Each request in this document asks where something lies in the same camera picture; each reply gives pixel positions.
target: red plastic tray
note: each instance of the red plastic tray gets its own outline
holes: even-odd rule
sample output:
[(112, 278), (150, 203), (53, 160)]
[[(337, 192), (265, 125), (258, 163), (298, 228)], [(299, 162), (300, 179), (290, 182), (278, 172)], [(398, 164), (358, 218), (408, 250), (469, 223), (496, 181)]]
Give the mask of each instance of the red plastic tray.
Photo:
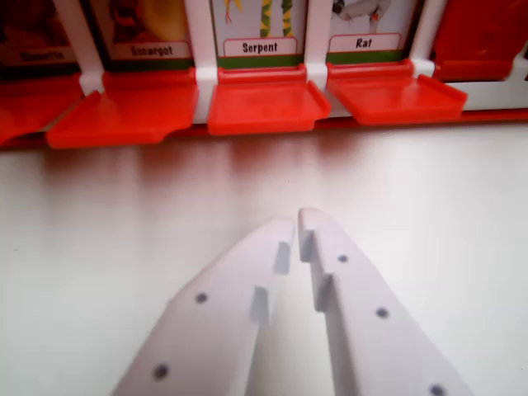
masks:
[(331, 106), (304, 66), (273, 70), (220, 70), (209, 119), (213, 135), (312, 130)]
[(194, 69), (106, 74), (93, 92), (46, 134), (57, 149), (155, 144), (192, 125), (198, 99)]
[(82, 97), (78, 75), (0, 85), (0, 146), (41, 132)]
[(409, 62), (366, 65), (348, 72), (329, 65), (327, 89), (364, 125), (458, 120), (467, 94), (427, 76)]

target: screw hole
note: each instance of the screw hole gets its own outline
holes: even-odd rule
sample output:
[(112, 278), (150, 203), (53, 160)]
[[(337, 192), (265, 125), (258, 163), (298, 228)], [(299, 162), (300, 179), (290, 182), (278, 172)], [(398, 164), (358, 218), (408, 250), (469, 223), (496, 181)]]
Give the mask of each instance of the screw hole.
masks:
[(434, 396), (446, 396), (444, 388), (442, 388), (440, 385), (432, 385), (431, 394)]
[(209, 296), (206, 293), (199, 293), (196, 295), (195, 300), (198, 304), (203, 304), (208, 298)]
[(154, 369), (154, 372), (152, 373), (153, 377), (157, 381), (163, 380), (168, 375), (168, 367), (167, 365), (161, 364), (157, 365)]
[(389, 317), (389, 311), (383, 307), (378, 308), (376, 309), (376, 315), (378, 315), (382, 319), (385, 319)]

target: white plastic post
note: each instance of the white plastic post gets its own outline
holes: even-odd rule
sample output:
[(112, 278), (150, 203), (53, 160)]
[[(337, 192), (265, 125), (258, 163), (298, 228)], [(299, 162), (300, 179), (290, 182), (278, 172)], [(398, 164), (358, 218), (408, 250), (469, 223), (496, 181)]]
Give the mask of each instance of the white plastic post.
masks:
[(205, 124), (213, 90), (218, 84), (213, 19), (209, 0), (185, 0), (185, 7), (196, 66), (196, 84), (200, 92), (194, 123)]
[(435, 64), (431, 61), (432, 45), (443, 17), (447, 0), (426, 0), (423, 5), (409, 59), (414, 65), (414, 77), (424, 74), (431, 77)]
[(273, 219), (207, 266), (168, 303), (116, 396), (243, 396), (275, 275), (290, 269), (295, 222)]
[(472, 394), (332, 219), (301, 210), (299, 247), (315, 308), (326, 316), (336, 396)]
[(507, 77), (507, 81), (526, 84), (526, 76), (528, 76), (528, 59), (526, 59), (526, 54), (528, 54), (528, 41), (521, 49), (521, 52), (513, 59), (513, 67), (510, 75)]
[(104, 92), (102, 74), (105, 69), (84, 17), (81, 3), (72, 0), (54, 0), (54, 4), (82, 71), (79, 78), (82, 92), (86, 96), (93, 91)]
[(310, 0), (306, 18), (304, 65), (308, 80), (312, 80), (323, 91), (327, 86), (326, 61), (331, 19), (332, 0)]

